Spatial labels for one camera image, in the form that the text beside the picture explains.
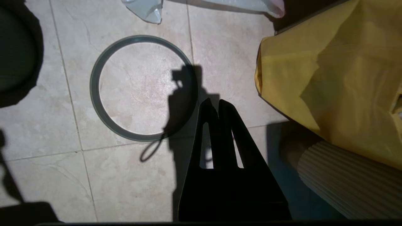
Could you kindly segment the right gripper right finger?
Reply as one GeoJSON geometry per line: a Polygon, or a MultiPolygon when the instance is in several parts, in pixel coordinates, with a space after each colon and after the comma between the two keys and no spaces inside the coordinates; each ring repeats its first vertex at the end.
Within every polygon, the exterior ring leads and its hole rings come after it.
{"type": "Polygon", "coordinates": [[[221,99],[218,168],[224,206],[241,221],[289,221],[287,200],[233,104],[221,99]]]}

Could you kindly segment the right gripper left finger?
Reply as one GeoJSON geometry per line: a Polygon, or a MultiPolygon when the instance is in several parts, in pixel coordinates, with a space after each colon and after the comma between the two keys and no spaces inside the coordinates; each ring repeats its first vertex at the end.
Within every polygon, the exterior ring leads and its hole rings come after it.
{"type": "Polygon", "coordinates": [[[223,99],[219,100],[218,109],[215,109],[211,99],[206,99],[199,106],[192,152],[178,208],[180,221],[230,221],[228,174],[232,169],[232,146],[228,144],[228,133],[221,113],[223,102],[223,99]],[[212,150],[212,169],[200,167],[206,123],[212,150]]]}

